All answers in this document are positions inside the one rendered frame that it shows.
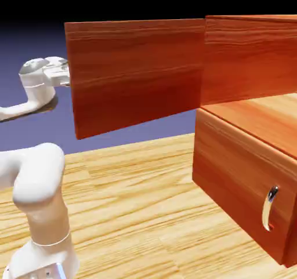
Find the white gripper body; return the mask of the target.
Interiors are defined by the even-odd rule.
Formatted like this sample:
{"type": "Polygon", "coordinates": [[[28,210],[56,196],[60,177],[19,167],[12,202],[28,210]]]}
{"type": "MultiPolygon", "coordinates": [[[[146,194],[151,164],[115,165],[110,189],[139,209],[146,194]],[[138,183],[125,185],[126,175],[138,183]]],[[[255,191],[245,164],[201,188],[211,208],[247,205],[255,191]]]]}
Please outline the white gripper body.
{"type": "Polygon", "coordinates": [[[47,86],[69,86],[70,72],[68,66],[45,68],[43,70],[44,83],[47,86]]]}

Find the large reddish wooden door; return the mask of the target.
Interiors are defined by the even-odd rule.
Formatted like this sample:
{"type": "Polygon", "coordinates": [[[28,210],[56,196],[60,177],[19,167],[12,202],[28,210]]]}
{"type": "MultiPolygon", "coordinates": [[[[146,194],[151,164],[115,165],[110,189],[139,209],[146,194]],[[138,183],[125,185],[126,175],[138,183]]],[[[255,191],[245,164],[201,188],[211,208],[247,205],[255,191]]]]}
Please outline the large reddish wooden door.
{"type": "Polygon", "coordinates": [[[203,19],[64,25],[78,139],[200,105],[203,19]]]}

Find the reddish wooden cabinet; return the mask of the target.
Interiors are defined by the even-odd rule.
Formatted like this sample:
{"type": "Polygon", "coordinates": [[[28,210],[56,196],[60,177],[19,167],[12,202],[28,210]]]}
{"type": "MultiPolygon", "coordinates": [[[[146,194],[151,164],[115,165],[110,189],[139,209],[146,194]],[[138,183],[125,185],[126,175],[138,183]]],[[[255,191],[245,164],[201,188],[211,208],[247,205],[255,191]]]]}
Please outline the reddish wooden cabinet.
{"type": "Polygon", "coordinates": [[[207,16],[200,106],[297,160],[297,15],[207,16]]]}

